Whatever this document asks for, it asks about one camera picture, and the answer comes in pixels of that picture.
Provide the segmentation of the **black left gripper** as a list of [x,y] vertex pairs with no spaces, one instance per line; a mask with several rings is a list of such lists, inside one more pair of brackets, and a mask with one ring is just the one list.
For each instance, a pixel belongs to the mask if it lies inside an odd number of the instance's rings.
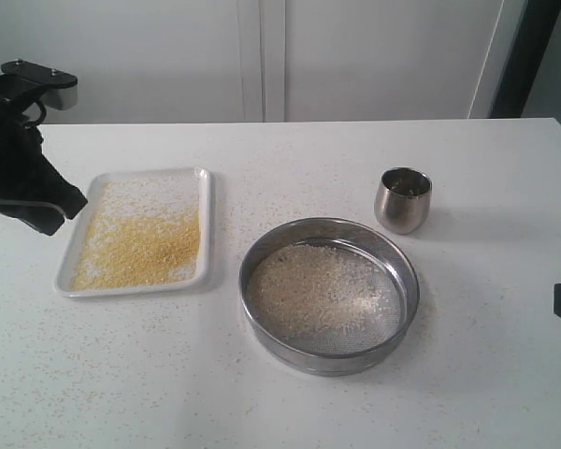
[[6,94],[7,77],[0,77],[0,214],[52,236],[88,200],[43,155],[38,127],[46,106],[39,100],[22,104]]

